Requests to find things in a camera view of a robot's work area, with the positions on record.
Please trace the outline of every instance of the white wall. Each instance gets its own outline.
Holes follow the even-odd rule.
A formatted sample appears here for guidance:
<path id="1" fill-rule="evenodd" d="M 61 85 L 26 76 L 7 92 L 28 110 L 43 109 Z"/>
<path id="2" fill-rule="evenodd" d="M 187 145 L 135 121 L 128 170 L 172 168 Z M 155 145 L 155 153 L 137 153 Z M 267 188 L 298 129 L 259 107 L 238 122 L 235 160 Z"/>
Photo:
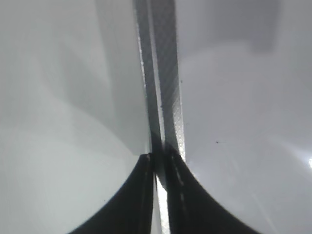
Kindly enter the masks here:
<path id="1" fill-rule="evenodd" d="M 311 233 L 312 1 L 176 7 L 188 165 L 261 233 Z"/>
<path id="2" fill-rule="evenodd" d="M 66 233 L 149 151 L 131 1 L 0 3 L 0 233 Z"/>

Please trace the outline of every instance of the metal strip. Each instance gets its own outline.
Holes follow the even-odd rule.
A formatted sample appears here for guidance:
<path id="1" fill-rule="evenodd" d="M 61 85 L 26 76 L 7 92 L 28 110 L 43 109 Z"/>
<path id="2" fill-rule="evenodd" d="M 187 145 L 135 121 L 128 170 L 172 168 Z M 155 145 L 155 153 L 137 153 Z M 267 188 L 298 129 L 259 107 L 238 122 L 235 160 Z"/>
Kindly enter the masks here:
<path id="1" fill-rule="evenodd" d="M 175 3 L 174 0 L 134 0 L 134 3 L 153 153 L 163 155 L 166 143 L 179 150 L 184 159 Z M 165 173 L 162 158 L 157 159 L 162 233 L 170 234 Z"/>
<path id="2" fill-rule="evenodd" d="M 166 144 L 184 157 L 174 0 L 151 0 Z"/>

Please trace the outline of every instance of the white surface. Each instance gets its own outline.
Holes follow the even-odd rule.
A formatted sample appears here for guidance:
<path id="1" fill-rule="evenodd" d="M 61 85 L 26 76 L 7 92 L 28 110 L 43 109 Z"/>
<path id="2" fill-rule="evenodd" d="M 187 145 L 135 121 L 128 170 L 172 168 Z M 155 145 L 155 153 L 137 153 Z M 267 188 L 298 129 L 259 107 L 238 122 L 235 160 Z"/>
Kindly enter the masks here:
<path id="1" fill-rule="evenodd" d="M 188 165 L 258 231 L 312 233 L 312 1 L 176 5 Z"/>
<path id="2" fill-rule="evenodd" d="M 131 1 L 5 0 L 0 31 L 0 233 L 67 233 L 149 151 Z"/>

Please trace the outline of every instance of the black object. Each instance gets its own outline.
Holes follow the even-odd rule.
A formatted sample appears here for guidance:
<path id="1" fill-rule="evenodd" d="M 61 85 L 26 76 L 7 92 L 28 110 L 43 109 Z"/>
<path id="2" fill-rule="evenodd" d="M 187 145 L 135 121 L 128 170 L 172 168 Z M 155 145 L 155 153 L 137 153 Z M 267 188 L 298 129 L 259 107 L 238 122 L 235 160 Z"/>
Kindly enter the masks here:
<path id="1" fill-rule="evenodd" d="M 258 234 L 202 188 L 174 149 L 164 158 L 171 234 Z"/>
<path id="2" fill-rule="evenodd" d="M 149 234 L 153 211 L 154 159 L 141 155 L 120 190 L 71 234 Z"/>

